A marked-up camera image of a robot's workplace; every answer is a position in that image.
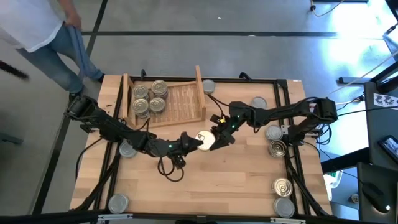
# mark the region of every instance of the person's hand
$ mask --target person's hand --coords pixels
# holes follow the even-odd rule
[[[68,19],[66,21],[67,26],[74,26],[77,29],[81,30],[81,17],[76,13],[76,14],[71,14],[68,16]]]

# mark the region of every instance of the can lid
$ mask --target can lid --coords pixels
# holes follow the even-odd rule
[[[274,202],[275,213],[282,218],[290,218],[294,215],[294,204],[288,198],[278,198]]]
[[[138,99],[132,103],[132,108],[134,112],[141,114],[148,110],[149,104],[145,99]]]
[[[293,192],[293,185],[288,179],[279,178],[272,183],[272,189],[281,197],[289,197]]]
[[[280,140],[283,136],[282,128],[276,125],[271,125],[267,128],[266,136],[268,140]]]
[[[167,84],[163,80],[156,80],[153,82],[151,90],[155,94],[162,94],[167,91]]]
[[[273,140],[269,144],[269,154],[273,157],[282,157],[286,154],[286,145],[280,140]]]
[[[108,203],[109,210],[113,214],[120,214],[126,211],[129,206],[129,198],[124,194],[116,194],[111,197]]]
[[[137,154],[137,151],[132,148],[132,145],[127,143],[127,141],[123,141],[123,143],[119,146],[119,153],[123,157],[131,158]]]
[[[138,85],[133,89],[136,98],[144,98],[148,95],[148,88],[144,85]]]
[[[251,100],[251,106],[255,108],[267,109],[267,101],[261,96],[256,96]]]
[[[203,141],[203,144],[198,146],[198,149],[202,151],[209,150],[213,143],[216,141],[214,134],[209,131],[198,132],[198,134],[195,136],[195,139]]]
[[[153,112],[160,112],[166,107],[166,102],[160,97],[155,97],[151,99],[149,107]]]
[[[212,94],[216,88],[216,83],[213,80],[204,80],[203,81],[203,91],[205,94]]]

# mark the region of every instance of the gray floor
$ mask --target gray floor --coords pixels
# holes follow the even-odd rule
[[[100,5],[101,1],[76,1],[83,30],[93,29]],[[317,10],[332,5],[319,4]],[[253,78],[301,79],[307,96],[326,96],[338,87],[338,77],[362,75],[391,55],[381,36],[395,20],[384,1],[342,4],[321,18],[308,13],[308,8],[309,0],[112,0],[100,31],[338,32],[340,36],[99,36],[91,58],[107,74],[138,75],[144,68],[153,76],[194,76],[194,66],[200,65],[205,77],[237,77],[245,71]],[[0,131],[24,139],[21,146],[0,142],[0,215],[21,215],[31,211],[37,196],[67,93],[4,42],[0,55],[31,75],[26,83],[0,72]],[[76,70],[73,63],[67,64]],[[97,97],[100,86],[91,80],[86,85],[87,94]],[[349,101],[361,91],[346,88],[331,98]],[[351,105],[341,112],[363,107]],[[71,123],[68,130],[44,212],[68,209],[75,161],[87,137],[78,125]],[[324,150],[341,155],[367,146],[364,114],[342,117],[332,127],[331,144]]]

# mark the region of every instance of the wooden tabletop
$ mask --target wooden tabletop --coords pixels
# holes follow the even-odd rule
[[[122,76],[105,76],[98,98],[99,107],[113,114]],[[292,103],[305,98],[300,80],[288,80],[289,96]],[[243,101],[250,104],[254,96],[267,100],[268,108],[276,107],[274,90],[270,84],[255,83],[217,83],[213,93],[217,99],[229,103]],[[176,140],[182,131],[195,136],[201,130],[210,130],[214,125],[209,121],[213,114],[220,115],[218,107],[208,98],[206,101],[206,121],[152,128],[158,138]],[[299,123],[303,118],[295,118]],[[269,142],[265,138],[267,126],[254,134],[247,125],[234,133],[235,144],[215,151],[195,151],[186,158],[185,177],[177,183],[170,182],[157,171],[159,158],[137,154],[127,159],[121,158],[115,193],[125,194],[130,199],[126,212],[142,213],[178,213],[207,215],[275,215],[272,204],[277,198],[271,191],[271,183],[279,177],[286,177],[282,158],[269,155]],[[99,138],[94,132],[88,136],[87,145]],[[79,206],[93,190],[101,172],[106,141],[101,141],[83,156],[78,179],[70,207]],[[322,208],[331,213],[330,203],[323,180],[318,152],[311,146],[301,146],[300,155],[305,174],[305,183],[315,200]],[[169,159],[164,159],[165,167],[170,167]],[[180,171],[171,178],[177,179]],[[104,207],[108,187],[104,188],[101,208]],[[299,213],[303,213],[302,199],[296,186]]]

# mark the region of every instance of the wooden crate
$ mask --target wooden crate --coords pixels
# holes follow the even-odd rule
[[[205,94],[201,81],[200,68],[196,67],[196,81],[167,84],[169,95],[166,101],[166,109],[161,114],[150,112],[149,127],[161,127],[175,124],[204,121],[206,118]],[[130,90],[134,89],[134,82],[128,74],[123,75],[123,103],[122,116],[133,129],[140,128],[147,118],[138,118],[131,106],[134,95]],[[149,89],[150,98],[154,97]]]

